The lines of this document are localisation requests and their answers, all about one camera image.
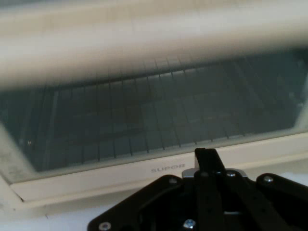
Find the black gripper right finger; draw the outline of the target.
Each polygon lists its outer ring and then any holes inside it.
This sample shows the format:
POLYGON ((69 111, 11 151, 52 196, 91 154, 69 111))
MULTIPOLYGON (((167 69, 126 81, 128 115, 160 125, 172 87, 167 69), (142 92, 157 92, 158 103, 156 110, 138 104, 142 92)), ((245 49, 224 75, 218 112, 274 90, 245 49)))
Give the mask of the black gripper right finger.
POLYGON ((306 231, 308 188, 263 174, 252 181, 227 170, 217 151, 209 150, 209 230, 306 231))

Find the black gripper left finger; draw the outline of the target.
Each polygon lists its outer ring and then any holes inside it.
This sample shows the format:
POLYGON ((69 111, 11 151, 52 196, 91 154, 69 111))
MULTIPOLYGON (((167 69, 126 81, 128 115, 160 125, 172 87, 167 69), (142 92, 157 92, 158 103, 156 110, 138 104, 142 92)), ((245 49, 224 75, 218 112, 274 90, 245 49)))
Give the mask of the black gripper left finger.
POLYGON ((213 214, 213 149, 195 150, 197 167, 164 175, 91 220, 89 231, 201 231, 213 214))

